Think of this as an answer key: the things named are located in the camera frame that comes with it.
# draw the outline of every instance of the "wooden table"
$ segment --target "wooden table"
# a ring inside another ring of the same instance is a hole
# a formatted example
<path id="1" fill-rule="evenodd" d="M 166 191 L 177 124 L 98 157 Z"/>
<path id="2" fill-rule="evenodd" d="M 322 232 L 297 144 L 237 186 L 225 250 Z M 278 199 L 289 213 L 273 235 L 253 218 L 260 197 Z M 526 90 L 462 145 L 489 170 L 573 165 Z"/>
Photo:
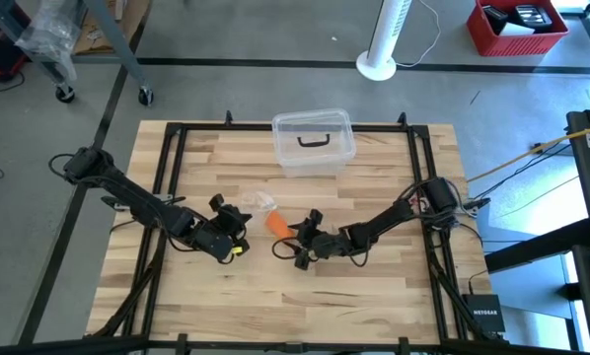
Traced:
<path id="1" fill-rule="evenodd" d="M 142 121 L 135 141 L 128 176 L 149 190 L 167 123 Z M 429 130 L 438 175 L 466 195 L 453 126 L 429 125 Z M 324 213 L 322 230 L 367 221 L 390 206 L 413 182 L 413 174 L 406 134 L 368 132 L 354 138 L 356 157 L 338 177 L 286 178 L 275 161 L 270 132 L 191 131 L 177 195 L 186 196 L 184 204 L 207 216 L 213 215 L 207 205 L 213 194 L 220 192 L 237 205 L 243 192 L 256 189 L 273 196 L 289 223 L 301 222 L 311 208 Z M 419 155 L 425 167 L 421 149 Z M 128 213 L 118 213 L 115 222 L 129 219 Z M 411 344 L 439 344 L 417 220 L 383 235 L 363 268 L 349 258 L 334 257 L 302 271 L 292 260 L 271 254 L 275 238 L 260 218 L 250 221 L 248 230 L 251 250 L 230 265 L 202 252 L 167 248 L 152 339 L 176 340 L 187 333 L 195 341 L 398 343 L 406 336 Z M 88 331 L 101 327 L 127 295 L 141 234 L 137 224 L 111 234 Z M 479 239 L 459 228 L 452 232 L 451 248 L 464 293 L 469 277 L 485 270 L 483 252 Z M 473 286 L 476 293 L 490 292 L 486 274 L 475 277 Z M 443 299 L 454 337 L 452 308 L 444 292 Z M 138 310 L 137 324 L 140 317 Z"/>

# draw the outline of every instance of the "plastic wrap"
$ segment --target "plastic wrap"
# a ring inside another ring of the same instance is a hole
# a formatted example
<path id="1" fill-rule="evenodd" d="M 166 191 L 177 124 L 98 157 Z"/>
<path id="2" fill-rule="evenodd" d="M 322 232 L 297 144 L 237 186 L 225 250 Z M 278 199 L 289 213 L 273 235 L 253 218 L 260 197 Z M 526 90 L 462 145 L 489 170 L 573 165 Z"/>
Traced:
<path id="1" fill-rule="evenodd" d="M 69 80 L 76 80 L 71 60 L 74 44 L 80 36 L 80 24 L 72 22 L 79 1 L 42 0 L 37 14 L 15 45 L 59 63 Z"/>

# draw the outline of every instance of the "caster wheel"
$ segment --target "caster wheel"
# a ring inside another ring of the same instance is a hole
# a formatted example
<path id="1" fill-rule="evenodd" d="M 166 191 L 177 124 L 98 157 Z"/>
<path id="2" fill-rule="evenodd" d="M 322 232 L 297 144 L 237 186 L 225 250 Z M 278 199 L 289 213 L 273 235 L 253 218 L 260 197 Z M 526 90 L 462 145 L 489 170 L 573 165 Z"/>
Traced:
<path id="1" fill-rule="evenodd" d="M 590 15 L 590 4 L 589 4 L 589 5 L 587 5 L 587 6 L 584 8 L 584 14 L 585 14 L 585 16 L 589 16 L 589 15 Z"/>
<path id="2" fill-rule="evenodd" d="M 74 101 L 74 99 L 76 99 L 76 92 L 71 87 L 69 87 L 68 89 L 69 92 L 65 94 L 62 92 L 62 90 L 60 90 L 60 88 L 56 88 L 56 98 L 60 102 L 69 104 L 72 101 Z"/>
<path id="3" fill-rule="evenodd" d="M 153 104 L 153 100 L 155 100 L 155 94 L 150 89 L 139 89 L 139 103 L 148 107 Z"/>

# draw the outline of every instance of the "red plastic bin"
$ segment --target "red plastic bin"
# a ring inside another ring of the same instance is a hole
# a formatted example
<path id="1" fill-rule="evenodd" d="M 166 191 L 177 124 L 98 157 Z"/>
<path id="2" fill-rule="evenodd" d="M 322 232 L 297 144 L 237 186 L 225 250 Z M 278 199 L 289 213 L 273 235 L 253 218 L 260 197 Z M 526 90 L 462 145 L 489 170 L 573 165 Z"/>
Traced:
<path id="1" fill-rule="evenodd" d="M 466 26 L 477 51 L 483 56 L 545 54 L 569 33 L 551 0 L 476 0 L 476 3 Z M 541 6 L 552 18 L 552 32 L 538 35 L 495 35 L 483 12 L 482 6 L 485 5 L 492 5 L 506 13 L 513 12 L 518 5 Z"/>

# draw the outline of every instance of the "white cable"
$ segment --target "white cable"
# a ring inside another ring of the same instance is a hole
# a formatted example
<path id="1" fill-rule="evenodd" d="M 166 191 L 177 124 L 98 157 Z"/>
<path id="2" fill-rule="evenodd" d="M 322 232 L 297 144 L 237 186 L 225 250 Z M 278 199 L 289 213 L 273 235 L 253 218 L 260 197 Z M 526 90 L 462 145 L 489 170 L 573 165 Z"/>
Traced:
<path id="1" fill-rule="evenodd" d="M 426 54 L 428 54 L 428 52 L 431 51 L 431 49 L 433 49 L 433 47 L 435 46 L 435 44 L 437 44 L 437 40 L 440 38 L 440 35 L 442 35 L 442 29 L 440 29 L 440 17 L 437 15 L 437 12 L 435 10 L 433 10 L 432 7 L 426 5 L 426 3 L 424 2 L 424 0 L 419 0 L 419 2 L 422 5 L 424 5 L 425 8 L 431 10 L 431 12 L 433 13 L 433 15 L 435 15 L 435 26 L 437 26 L 437 36 L 433 40 L 433 43 L 431 44 L 431 46 L 429 46 L 428 48 L 426 48 L 426 50 L 424 51 L 424 53 L 422 53 L 422 55 L 420 55 L 420 59 L 418 59 L 415 63 L 413 63 L 413 64 L 401 64 L 399 62 L 396 62 L 396 65 L 402 66 L 403 68 L 411 68 L 411 67 L 414 67 L 414 66 L 420 64 L 420 62 L 422 61 L 422 59 L 424 59 L 424 56 Z"/>
<path id="2" fill-rule="evenodd" d="M 450 181 L 449 179 L 445 178 L 446 182 L 448 182 L 448 184 L 453 188 L 453 190 L 455 191 L 455 198 L 457 199 L 457 202 L 459 204 L 459 210 L 460 212 L 456 212 L 456 214 L 463 214 L 463 215 L 467 215 L 473 219 L 477 218 L 477 214 L 467 210 L 466 208 L 464 208 L 464 201 L 462 201 L 462 195 L 460 194 L 460 190 L 457 188 L 457 186 Z"/>

